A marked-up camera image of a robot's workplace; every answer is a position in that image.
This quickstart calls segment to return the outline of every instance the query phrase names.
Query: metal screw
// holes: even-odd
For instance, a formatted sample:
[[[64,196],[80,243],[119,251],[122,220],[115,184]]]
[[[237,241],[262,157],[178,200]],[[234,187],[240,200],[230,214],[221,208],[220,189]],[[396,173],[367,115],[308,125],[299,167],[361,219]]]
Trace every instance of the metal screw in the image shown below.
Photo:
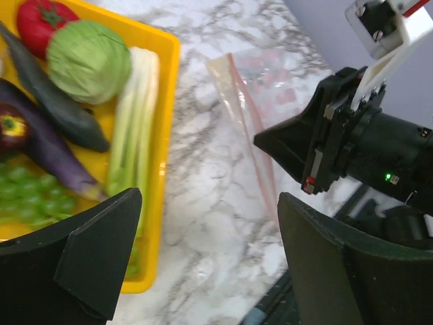
[[[382,32],[381,30],[377,30],[373,33],[373,39],[376,42],[380,41],[383,36],[384,36],[384,32]]]
[[[365,6],[362,5],[361,7],[358,7],[356,15],[358,17],[362,17],[362,16],[364,16],[364,14],[365,14]]]

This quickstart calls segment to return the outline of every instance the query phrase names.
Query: eggplant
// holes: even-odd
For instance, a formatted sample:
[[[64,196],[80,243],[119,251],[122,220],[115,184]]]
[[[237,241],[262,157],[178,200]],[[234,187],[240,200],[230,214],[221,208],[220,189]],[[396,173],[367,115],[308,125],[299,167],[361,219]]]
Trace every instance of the eggplant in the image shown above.
[[[0,155],[19,150],[30,131],[26,119],[12,105],[0,103]]]
[[[44,113],[66,139],[90,150],[106,152],[110,143],[96,119],[51,81],[21,40],[2,22],[0,35],[9,47],[21,85],[37,99]]]
[[[12,105],[30,125],[30,135],[22,148],[25,155],[79,196],[100,202],[107,198],[38,106],[3,78],[0,78],[0,102]]]

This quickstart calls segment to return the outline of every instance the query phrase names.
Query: purple eggplant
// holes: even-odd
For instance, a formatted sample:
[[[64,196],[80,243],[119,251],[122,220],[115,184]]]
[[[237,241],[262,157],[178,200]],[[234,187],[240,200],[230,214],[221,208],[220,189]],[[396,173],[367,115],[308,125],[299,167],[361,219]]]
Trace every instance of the purple eggplant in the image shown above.
[[[107,198],[39,107],[5,79],[0,79],[0,102],[12,105],[30,125],[30,135],[22,148],[25,155],[83,198],[100,202]]]
[[[110,143],[96,119],[51,81],[21,40],[2,22],[0,35],[9,47],[21,85],[37,99],[41,109],[66,139],[90,150],[108,151]]]

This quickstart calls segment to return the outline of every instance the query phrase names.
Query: gray wall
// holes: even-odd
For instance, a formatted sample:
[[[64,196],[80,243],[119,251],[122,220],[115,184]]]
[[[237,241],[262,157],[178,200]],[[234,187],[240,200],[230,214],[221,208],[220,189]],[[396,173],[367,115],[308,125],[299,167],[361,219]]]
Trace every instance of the gray wall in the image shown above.
[[[284,0],[334,71],[373,62],[344,12],[355,0]],[[433,16],[433,1],[426,6]],[[433,34],[388,79],[387,114],[433,127]]]

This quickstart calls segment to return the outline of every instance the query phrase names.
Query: bunch of grapes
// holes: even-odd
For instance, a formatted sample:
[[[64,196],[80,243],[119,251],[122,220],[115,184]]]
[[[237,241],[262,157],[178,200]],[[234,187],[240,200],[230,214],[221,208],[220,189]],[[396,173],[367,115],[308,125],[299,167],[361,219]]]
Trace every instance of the bunch of grapes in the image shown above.
[[[26,167],[0,162],[0,222],[16,220],[39,229],[71,216],[75,206],[54,176],[35,177]]]

